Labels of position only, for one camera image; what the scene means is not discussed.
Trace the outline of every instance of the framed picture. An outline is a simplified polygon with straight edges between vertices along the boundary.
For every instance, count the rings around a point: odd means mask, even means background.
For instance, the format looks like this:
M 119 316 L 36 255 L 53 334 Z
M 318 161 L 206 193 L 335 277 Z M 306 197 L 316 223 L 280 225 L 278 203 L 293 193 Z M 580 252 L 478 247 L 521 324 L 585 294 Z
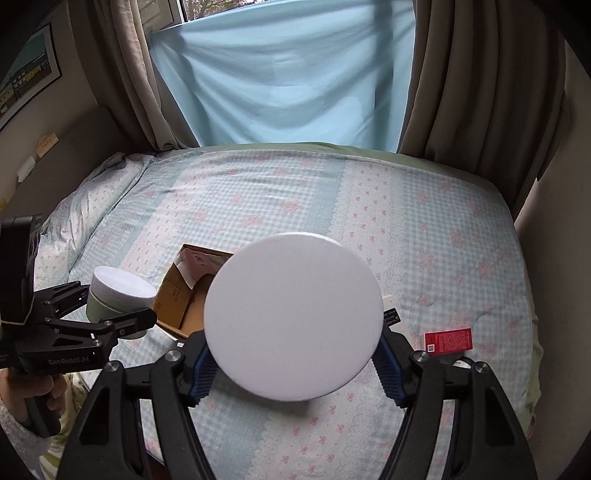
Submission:
M 29 100 L 61 77 L 51 24 L 29 38 L 0 83 L 0 130 Z

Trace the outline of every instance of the human hand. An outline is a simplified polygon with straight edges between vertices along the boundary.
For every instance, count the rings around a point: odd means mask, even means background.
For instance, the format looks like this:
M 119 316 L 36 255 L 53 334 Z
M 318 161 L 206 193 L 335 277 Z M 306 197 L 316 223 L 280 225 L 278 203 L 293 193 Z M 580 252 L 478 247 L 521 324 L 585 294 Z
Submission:
M 0 398 L 15 420 L 21 424 L 26 423 L 29 418 L 25 399 L 48 393 L 50 398 L 47 399 L 47 408 L 61 417 L 66 409 L 67 387 L 63 375 L 35 377 L 11 368 L 0 370 Z

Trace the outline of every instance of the red box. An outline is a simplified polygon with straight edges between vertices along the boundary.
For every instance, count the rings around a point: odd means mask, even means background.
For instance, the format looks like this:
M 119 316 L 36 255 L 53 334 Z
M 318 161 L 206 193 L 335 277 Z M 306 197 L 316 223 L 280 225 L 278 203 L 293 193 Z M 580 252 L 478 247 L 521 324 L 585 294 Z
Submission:
M 431 355 L 472 350 L 472 330 L 425 333 L 425 350 Z

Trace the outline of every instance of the metal bolt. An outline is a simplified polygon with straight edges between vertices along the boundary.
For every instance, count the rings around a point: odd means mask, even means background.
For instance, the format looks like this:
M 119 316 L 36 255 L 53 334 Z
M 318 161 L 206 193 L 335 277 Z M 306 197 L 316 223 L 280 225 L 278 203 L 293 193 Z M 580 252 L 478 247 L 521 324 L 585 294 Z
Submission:
M 417 350 L 416 352 L 413 353 L 413 358 L 417 362 L 421 362 L 423 364 L 423 363 L 429 361 L 429 359 L 431 358 L 431 355 L 429 355 L 425 350 Z
M 474 370 L 476 370 L 480 374 L 487 374 L 491 371 L 491 368 L 488 366 L 488 364 L 484 362 L 476 362 L 474 364 Z
M 116 372 L 120 366 L 121 366 L 120 362 L 118 362 L 117 360 L 113 360 L 112 362 L 107 362 L 105 364 L 105 366 L 103 367 L 103 369 L 106 372 L 113 373 L 113 372 Z
M 176 362 L 179 358 L 181 358 L 182 353 L 179 352 L 178 350 L 171 350 L 169 352 L 166 352 L 166 355 L 164 355 L 164 358 L 166 359 L 167 362 Z

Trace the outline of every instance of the curtain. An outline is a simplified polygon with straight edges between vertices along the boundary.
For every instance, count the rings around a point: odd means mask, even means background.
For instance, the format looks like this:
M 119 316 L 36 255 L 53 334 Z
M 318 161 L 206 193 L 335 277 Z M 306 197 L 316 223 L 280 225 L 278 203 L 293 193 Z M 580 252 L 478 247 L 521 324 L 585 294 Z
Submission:
M 69 2 L 78 55 L 97 103 L 139 150 L 179 143 L 163 115 L 137 0 Z
M 154 32 L 150 55 L 201 146 L 398 148 L 411 0 L 273 0 Z
M 415 0 L 399 153 L 491 181 L 514 217 L 556 151 L 564 40 L 528 0 Z

